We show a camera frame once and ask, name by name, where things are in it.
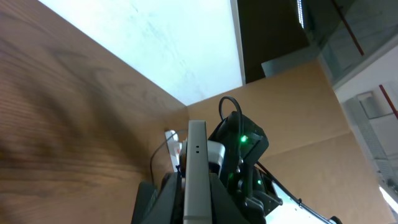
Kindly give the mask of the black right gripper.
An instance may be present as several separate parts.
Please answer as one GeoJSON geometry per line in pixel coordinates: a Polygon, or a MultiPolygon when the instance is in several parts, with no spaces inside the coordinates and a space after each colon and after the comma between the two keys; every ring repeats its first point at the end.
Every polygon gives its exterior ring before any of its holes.
{"type": "Polygon", "coordinates": [[[145,219],[156,198],[156,186],[148,182],[141,182],[139,184],[131,224],[140,224],[145,219]]]}

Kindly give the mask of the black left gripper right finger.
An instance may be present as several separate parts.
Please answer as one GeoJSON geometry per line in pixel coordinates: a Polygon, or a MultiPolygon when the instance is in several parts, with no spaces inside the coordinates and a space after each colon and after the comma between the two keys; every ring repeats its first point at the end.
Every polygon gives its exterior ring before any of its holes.
{"type": "Polygon", "coordinates": [[[218,176],[210,173],[210,188],[213,223],[244,224],[248,221],[243,217],[233,199],[228,194],[218,176]]]}

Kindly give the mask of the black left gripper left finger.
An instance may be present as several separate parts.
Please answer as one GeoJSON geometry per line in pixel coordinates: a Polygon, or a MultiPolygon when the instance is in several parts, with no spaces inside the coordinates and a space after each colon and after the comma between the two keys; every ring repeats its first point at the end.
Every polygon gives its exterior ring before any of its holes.
{"type": "Polygon", "coordinates": [[[150,212],[140,224],[182,224],[183,190],[179,172],[167,173],[150,212]]]}

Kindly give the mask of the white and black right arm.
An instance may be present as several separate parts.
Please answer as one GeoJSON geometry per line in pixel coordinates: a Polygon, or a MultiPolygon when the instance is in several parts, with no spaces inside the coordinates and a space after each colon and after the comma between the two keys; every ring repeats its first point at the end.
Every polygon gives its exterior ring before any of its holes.
{"type": "Polygon", "coordinates": [[[294,197],[259,163],[269,142],[247,117],[232,112],[211,135],[191,120],[177,171],[160,188],[142,182],[133,223],[339,223],[294,197]]]}

